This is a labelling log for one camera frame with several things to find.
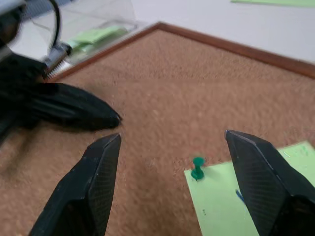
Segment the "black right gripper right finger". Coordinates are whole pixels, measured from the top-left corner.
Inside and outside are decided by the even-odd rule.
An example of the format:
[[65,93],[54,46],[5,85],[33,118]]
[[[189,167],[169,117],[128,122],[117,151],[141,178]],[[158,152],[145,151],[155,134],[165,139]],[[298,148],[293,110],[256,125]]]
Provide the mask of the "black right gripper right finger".
[[315,236],[315,187],[269,141],[235,130],[225,139],[259,236]]

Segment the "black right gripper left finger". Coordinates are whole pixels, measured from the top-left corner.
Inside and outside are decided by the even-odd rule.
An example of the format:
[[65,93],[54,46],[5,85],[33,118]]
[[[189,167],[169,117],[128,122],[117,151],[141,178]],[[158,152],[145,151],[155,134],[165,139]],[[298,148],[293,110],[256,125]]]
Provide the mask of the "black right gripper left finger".
[[121,141],[116,133],[86,148],[57,184],[29,236],[105,236]]

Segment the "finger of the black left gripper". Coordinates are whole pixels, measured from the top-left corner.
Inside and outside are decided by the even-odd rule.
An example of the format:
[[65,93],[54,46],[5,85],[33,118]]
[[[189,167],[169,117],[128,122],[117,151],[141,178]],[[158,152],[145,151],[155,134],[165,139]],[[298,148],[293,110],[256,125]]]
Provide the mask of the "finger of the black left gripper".
[[28,107],[45,121],[73,129],[96,131],[121,124],[120,115],[98,98],[65,101],[34,98]]
[[50,114],[62,123],[120,123],[122,117],[105,101],[74,86],[47,84],[52,89],[45,95]]

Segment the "light green paper note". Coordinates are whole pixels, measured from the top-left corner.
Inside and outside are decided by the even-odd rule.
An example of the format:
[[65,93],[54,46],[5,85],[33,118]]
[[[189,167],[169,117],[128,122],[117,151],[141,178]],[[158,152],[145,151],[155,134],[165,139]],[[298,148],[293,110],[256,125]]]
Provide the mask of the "light green paper note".
[[[315,148],[307,141],[280,148],[286,161],[315,186]],[[239,188],[233,164],[204,167],[196,181],[185,170],[202,236],[258,236],[250,214],[236,194]]]

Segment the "clear plastic box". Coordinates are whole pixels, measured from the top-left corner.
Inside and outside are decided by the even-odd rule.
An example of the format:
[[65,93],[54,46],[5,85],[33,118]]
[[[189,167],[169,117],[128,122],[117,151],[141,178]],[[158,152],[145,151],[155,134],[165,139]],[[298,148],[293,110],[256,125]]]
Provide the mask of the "clear plastic box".
[[[125,27],[127,34],[100,44],[88,52],[74,52],[55,73],[86,61],[149,27],[135,17],[132,0],[56,0],[60,4],[60,41],[67,43],[81,32],[110,26]],[[32,0],[17,39],[10,49],[32,59],[43,59],[49,51],[56,29],[56,18],[48,0]]]

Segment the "silver ribbed metal part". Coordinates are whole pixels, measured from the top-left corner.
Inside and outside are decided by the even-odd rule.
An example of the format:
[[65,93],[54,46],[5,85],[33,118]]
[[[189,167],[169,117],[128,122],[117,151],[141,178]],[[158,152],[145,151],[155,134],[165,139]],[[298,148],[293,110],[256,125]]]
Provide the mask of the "silver ribbed metal part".
[[61,68],[65,59],[72,54],[72,47],[64,42],[58,42],[44,58],[46,65],[45,73],[47,78],[52,76]]

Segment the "green notes stack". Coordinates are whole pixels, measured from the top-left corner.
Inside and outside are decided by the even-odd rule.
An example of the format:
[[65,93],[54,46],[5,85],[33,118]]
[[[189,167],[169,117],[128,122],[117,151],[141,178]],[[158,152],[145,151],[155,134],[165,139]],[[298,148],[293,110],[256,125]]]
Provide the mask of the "green notes stack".
[[100,44],[106,43],[127,34],[125,27],[110,26],[106,28],[90,29],[71,38],[69,44],[74,52],[88,52]]

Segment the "green pushpin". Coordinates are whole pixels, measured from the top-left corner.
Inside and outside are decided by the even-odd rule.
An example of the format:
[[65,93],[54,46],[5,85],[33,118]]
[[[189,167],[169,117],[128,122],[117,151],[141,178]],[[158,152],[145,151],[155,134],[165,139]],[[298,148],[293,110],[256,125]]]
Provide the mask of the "green pushpin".
[[204,172],[201,167],[204,165],[204,159],[202,157],[196,157],[193,159],[194,169],[191,171],[191,176],[196,180],[204,178]]

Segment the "light green paper sheet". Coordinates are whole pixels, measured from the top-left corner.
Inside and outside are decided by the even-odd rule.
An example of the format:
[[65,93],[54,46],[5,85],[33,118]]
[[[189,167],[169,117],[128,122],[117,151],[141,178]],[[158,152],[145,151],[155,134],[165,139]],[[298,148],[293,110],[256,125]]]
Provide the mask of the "light green paper sheet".
[[231,2],[250,4],[269,4],[297,7],[315,7],[315,0],[230,0]]

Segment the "cork board with wooden frame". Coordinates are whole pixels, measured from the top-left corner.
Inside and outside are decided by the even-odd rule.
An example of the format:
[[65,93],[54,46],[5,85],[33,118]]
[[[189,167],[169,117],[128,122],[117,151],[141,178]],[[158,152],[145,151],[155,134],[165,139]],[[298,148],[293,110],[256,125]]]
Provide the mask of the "cork board with wooden frame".
[[[315,79],[155,30],[67,76],[122,117],[106,236],[201,236],[185,169],[230,160],[224,132],[315,146]],[[27,236],[86,147],[111,134],[42,123],[0,148],[0,236]]]

